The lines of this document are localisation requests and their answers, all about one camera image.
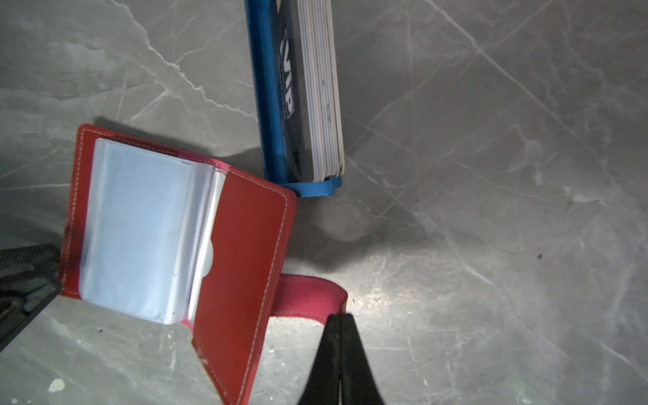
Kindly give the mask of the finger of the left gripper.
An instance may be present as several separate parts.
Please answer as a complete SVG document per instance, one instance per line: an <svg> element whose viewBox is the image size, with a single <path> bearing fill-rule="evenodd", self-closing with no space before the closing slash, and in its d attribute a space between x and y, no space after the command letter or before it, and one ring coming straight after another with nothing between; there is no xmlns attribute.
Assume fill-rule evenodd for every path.
<svg viewBox="0 0 648 405"><path fill-rule="evenodd" d="M60 251L52 244L1 251L1 348L5 349L62 291Z"/></svg>

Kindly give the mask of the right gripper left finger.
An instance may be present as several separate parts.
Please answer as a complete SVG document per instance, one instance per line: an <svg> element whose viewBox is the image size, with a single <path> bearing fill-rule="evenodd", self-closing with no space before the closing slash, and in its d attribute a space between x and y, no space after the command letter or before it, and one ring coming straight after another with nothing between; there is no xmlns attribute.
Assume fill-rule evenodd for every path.
<svg viewBox="0 0 648 405"><path fill-rule="evenodd" d="M330 315L299 405L337 405L340 400L341 315Z"/></svg>

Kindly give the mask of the red leather card holder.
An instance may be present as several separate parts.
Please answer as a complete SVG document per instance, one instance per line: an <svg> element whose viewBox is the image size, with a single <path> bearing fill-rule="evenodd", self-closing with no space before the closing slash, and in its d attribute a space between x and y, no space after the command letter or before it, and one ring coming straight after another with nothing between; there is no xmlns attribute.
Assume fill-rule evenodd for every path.
<svg viewBox="0 0 648 405"><path fill-rule="evenodd" d="M283 273L295 194L224 162L83 125L62 294L182 323L225 404L246 404L271 317L325 322L347 292Z"/></svg>

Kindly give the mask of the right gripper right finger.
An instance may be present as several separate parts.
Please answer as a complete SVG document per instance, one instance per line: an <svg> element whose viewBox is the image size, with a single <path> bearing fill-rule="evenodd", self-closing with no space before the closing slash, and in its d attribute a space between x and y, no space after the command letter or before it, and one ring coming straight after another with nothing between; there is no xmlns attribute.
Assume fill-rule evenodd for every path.
<svg viewBox="0 0 648 405"><path fill-rule="evenodd" d="M373 378L354 317L341 320L342 404L384 404Z"/></svg>

